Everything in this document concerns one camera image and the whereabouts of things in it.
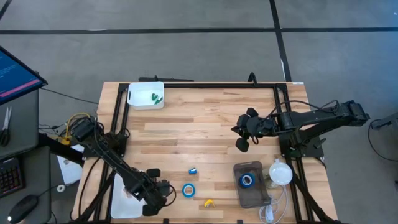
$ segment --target computer mouse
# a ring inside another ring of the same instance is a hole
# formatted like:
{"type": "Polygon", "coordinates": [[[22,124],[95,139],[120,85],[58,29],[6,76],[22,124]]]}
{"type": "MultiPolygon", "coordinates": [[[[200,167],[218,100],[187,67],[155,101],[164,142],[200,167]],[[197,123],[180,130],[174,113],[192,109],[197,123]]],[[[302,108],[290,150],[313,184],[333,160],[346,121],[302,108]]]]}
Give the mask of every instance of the computer mouse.
{"type": "Polygon", "coordinates": [[[28,195],[20,200],[8,214],[8,221],[11,224],[19,223],[37,206],[39,198],[36,195],[28,195]]]}

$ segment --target blue tape roll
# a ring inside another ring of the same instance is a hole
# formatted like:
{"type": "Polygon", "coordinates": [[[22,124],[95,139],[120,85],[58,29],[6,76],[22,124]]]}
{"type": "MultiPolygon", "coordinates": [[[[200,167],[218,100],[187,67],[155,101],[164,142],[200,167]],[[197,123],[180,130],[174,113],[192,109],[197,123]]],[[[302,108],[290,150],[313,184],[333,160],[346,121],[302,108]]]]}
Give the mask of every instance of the blue tape roll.
{"type": "Polygon", "coordinates": [[[193,197],[195,195],[195,187],[193,186],[193,184],[185,184],[182,187],[182,195],[184,195],[187,198],[193,197]],[[185,192],[185,190],[187,189],[187,187],[191,187],[192,188],[192,192],[190,194],[187,194],[185,192]]]}
{"type": "Polygon", "coordinates": [[[254,185],[254,175],[251,173],[246,173],[243,174],[239,178],[239,183],[241,184],[242,187],[248,188],[254,185]]]}

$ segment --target scissors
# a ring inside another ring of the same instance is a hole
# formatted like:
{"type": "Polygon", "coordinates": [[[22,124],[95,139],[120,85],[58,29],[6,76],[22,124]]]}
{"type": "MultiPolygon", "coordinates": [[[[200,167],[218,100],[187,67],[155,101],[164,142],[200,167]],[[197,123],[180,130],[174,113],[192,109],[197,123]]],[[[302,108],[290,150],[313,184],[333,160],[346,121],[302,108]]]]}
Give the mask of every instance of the scissors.
{"type": "Polygon", "coordinates": [[[0,146],[7,146],[9,141],[10,141],[10,119],[11,119],[11,111],[12,107],[7,107],[6,111],[6,118],[4,119],[4,126],[2,127],[2,130],[0,131],[0,146]]]}

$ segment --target tape roll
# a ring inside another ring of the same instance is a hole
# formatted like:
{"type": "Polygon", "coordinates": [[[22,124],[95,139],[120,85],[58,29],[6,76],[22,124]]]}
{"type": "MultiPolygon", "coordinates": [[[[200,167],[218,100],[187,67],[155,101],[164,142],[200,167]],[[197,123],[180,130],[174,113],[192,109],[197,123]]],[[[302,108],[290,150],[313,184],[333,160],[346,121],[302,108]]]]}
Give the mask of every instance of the tape roll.
{"type": "Polygon", "coordinates": [[[182,187],[182,195],[184,195],[184,197],[187,197],[187,198],[193,197],[195,195],[195,186],[193,186],[193,184],[185,184],[182,187]],[[186,192],[187,188],[192,189],[192,192],[190,194],[187,194],[187,192],[186,192]]]}
{"type": "Polygon", "coordinates": [[[239,183],[242,187],[248,188],[254,185],[254,175],[251,173],[246,173],[239,178],[239,183]]]}
{"type": "Polygon", "coordinates": [[[65,191],[65,189],[66,189],[66,187],[65,187],[63,184],[58,185],[58,187],[57,187],[57,192],[62,193],[62,192],[65,191]]]}

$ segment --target yellow plastic toy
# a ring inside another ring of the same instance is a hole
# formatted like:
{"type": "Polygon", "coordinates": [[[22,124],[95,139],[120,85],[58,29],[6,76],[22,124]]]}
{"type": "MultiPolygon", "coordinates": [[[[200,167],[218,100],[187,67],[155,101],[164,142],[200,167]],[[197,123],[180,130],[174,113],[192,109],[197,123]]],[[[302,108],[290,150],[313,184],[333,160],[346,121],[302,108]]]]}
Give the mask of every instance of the yellow plastic toy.
{"type": "Polygon", "coordinates": [[[209,199],[205,202],[205,207],[208,208],[209,205],[212,204],[213,208],[215,208],[216,206],[214,205],[214,202],[212,199],[209,199]]]}

